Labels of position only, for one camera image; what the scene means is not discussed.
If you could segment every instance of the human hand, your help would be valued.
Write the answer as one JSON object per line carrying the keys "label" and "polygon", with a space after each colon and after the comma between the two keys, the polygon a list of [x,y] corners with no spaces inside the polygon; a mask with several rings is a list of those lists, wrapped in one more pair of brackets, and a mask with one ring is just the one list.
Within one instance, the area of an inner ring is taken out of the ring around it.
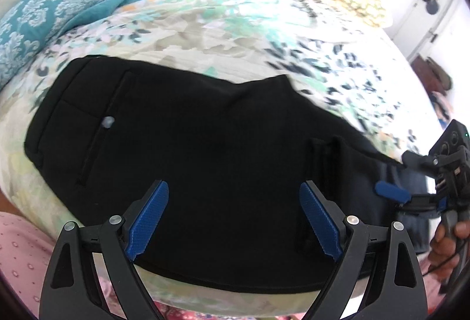
{"label": "human hand", "polygon": [[[457,223],[454,228],[454,233],[458,238],[468,238],[470,236],[470,221]],[[445,234],[446,230],[444,226],[440,224],[434,234],[433,240],[431,240],[432,250],[428,255],[429,262],[431,263],[431,266],[429,267],[430,270],[443,263],[455,253],[455,241],[450,238],[446,238]],[[455,255],[455,257],[438,270],[432,272],[432,275],[440,282],[447,279],[450,277],[452,270],[458,265],[459,260],[460,256]]]}

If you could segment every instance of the blue gripper pad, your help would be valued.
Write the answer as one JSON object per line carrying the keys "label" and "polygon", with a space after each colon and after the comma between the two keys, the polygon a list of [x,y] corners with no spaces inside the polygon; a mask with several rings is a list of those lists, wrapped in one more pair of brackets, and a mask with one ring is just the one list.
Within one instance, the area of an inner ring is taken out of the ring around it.
{"label": "blue gripper pad", "polygon": [[338,228],[307,183],[304,182],[300,185],[298,194],[300,205],[320,242],[323,252],[333,257],[337,262],[343,254],[339,243]]}
{"label": "blue gripper pad", "polygon": [[389,184],[385,181],[379,181],[375,184],[375,192],[381,197],[394,200],[398,203],[407,203],[411,201],[411,194],[404,189],[400,189],[396,185]]}
{"label": "blue gripper pad", "polygon": [[137,255],[145,251],[166,204],[168,204],[168,184],[162,181],[129,230],[129,244],[125,253],[130,260],[134,260]]}

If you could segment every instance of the black trousers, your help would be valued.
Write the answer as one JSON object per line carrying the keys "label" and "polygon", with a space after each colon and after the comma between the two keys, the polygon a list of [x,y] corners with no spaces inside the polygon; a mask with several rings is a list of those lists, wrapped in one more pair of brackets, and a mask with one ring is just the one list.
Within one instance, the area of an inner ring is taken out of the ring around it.
{"label": "black trousers", "polygon": [[238,292],[306,292],[326,281],[333,261],[298,201],[306,179],[366,224],[389,226],[396,214],[375,182],[426,191],[424,177],[379,154],[286,76],[233,84],[105,56],[63,70],[25,151],[85,225],[122,214],[163,179],[169,203],[136,264]]}

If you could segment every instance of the bedsheet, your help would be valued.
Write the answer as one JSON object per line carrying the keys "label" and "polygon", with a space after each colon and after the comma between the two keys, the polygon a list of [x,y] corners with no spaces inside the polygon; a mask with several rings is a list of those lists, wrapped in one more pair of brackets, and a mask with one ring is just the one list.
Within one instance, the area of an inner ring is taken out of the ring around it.
{"label": "bedsheet", "polygon": [[[397,159],[406,149],[426,153],[441,133],[419,80],[385,33],[321,0],[138,1],[57,38],[0,93],[0,186],[54,238],[76,218],[27,160],[23,142],[60,71],[89,54],[145,60],[232,82],[287,74],[296,91]],[[102,258],[96,262],[105,276]],[[318,294],[233,293],[138,272],[155,300],[221,316],[304,312]]]}

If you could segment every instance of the white door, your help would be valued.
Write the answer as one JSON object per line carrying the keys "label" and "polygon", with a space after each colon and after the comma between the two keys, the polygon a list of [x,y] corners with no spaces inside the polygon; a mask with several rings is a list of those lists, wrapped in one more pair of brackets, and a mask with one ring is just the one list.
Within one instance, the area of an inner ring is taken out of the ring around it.
{"label": "white door", "polygon": [[439,11],[431,15],[426,11],[426,3],[416,0],[404,19],[402,26],[392,38],[400,52],[410,60],[427,41],[433,39],[434,30],[447,13],[452,0],[437,0]]}

